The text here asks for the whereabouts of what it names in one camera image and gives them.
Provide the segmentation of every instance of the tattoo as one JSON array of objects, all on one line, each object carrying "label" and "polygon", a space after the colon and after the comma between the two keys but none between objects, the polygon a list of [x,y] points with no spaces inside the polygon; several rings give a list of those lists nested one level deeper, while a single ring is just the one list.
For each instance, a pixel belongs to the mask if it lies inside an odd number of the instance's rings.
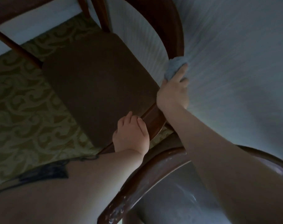
[{"label": "tattoo", "polygon": [[43,166],[36,167],[32,170],[29,170],[25,173],[18,175],[17,177],[10,179],[0,185],[0,192],[3,192],[8,189],[16,188],[18,186],[42,181],[47,179],[57,179],[57,178],[69,178],[66,165],[70,161],[86,161],[86,160],[95,160],[98,159],[98,155],[94,156],[83,156],[72,159],[65,159],[56,161],[53,163],[45,164]]}]

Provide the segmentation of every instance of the hand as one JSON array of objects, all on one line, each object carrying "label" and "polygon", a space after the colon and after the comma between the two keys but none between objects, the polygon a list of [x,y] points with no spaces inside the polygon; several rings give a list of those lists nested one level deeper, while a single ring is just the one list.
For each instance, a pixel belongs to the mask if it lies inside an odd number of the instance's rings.
[{"label": "hand", "polygon": [[113,134],[115,152],[133,149],[144,156],[150,147],[150,138],[145,122],[129,112],[118,121],[118,129]]},{"label": "hand", "polygon": [[157,106],[163,113],[175,105],[180,105],[185,109],[188,107],[187,86],[189,80],[185,78],[181,81],[187,67],[188,65],[184,64],[169,82],[166,79],[163,80],[157,93]]}]

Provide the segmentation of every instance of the chair seat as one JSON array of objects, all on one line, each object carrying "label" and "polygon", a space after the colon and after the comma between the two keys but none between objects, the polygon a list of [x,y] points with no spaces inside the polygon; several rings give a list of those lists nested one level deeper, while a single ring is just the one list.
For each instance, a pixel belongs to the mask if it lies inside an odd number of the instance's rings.
[{"label": "chair seat", "polygon": [[92,34],[57,50],[46,59],[42,71],[97,148],[111,143],[122,116],[129,111],[144,114],[159,90],[113,33]]}]

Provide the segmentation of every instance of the white wall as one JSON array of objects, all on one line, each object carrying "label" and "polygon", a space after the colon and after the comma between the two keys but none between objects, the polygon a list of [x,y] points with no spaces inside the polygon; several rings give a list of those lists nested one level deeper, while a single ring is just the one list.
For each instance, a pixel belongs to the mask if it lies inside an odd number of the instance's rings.
[{"label": "white wall", "polygon": [[[16,43],[23,44],[80,12],[77,0],[53,0],[3,23],[0,25],[0,31]],[[99,22],[91,3],[90,14]],[[0,41],[0,55],[9,50],[10,48]]]},{"label": "white wall", "polygon": [[[283,0],[173,0],[184,30],[189,111],[239,145],[283,159]],[[113,31],[161,83],[166,51],[124,0]]]}]

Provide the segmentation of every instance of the person's left hand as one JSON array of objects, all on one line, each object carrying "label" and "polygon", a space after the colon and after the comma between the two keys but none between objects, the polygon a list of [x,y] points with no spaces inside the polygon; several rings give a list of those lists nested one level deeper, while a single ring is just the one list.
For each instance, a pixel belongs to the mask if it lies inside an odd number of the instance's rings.
[{"label": "person's left hand", "polygon": [[118,121],[118,129],[113,134],[115,152],[133,149],[144,156],[150,147],[150,138],[145,122],[129,112]]}]

